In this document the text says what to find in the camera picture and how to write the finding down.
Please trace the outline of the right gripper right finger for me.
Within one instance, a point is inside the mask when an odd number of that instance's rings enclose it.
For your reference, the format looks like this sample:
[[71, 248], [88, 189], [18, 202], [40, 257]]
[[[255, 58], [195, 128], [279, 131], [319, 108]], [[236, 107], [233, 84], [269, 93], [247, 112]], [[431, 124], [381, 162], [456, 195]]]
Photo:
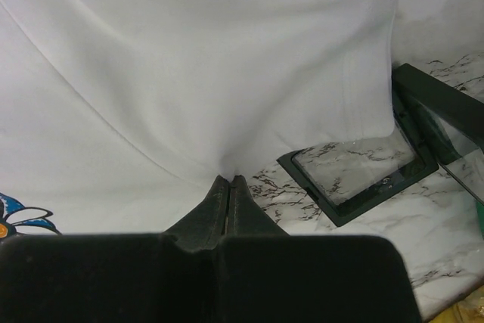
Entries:
[[226, 235], [217, 246], [219, 322], [420, 322], [403, 258], [371, 235], [248, 234], [238, 207], [246, 182], [227, 191]]

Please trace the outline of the white t-shirt daisy print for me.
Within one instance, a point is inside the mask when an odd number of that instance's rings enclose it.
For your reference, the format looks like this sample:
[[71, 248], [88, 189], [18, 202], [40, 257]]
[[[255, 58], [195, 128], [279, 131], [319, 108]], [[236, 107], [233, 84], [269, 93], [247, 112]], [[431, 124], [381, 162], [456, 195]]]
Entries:
[[1, 236], [146, 232], [394, 128], [397, 0], [1, 0]]

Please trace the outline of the black brooch display box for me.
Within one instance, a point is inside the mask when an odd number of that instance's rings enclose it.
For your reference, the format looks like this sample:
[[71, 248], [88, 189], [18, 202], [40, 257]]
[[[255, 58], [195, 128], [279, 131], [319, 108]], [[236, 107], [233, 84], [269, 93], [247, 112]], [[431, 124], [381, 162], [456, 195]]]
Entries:
[[336, 226], [438, 169], [483, 202], [483, 79], [452, 85], [411, 66], [392, 73], [395, 128], [385, 138], [320, 144], [278, 162]]

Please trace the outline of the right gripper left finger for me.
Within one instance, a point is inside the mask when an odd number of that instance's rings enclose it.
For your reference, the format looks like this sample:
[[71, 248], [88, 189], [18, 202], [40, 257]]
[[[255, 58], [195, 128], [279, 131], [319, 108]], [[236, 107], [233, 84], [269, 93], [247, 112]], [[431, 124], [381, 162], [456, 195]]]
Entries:
[[1, 245], [3, 322], [214, 322], [213, 249], [230, 185], [165, 232], [23, 236]]

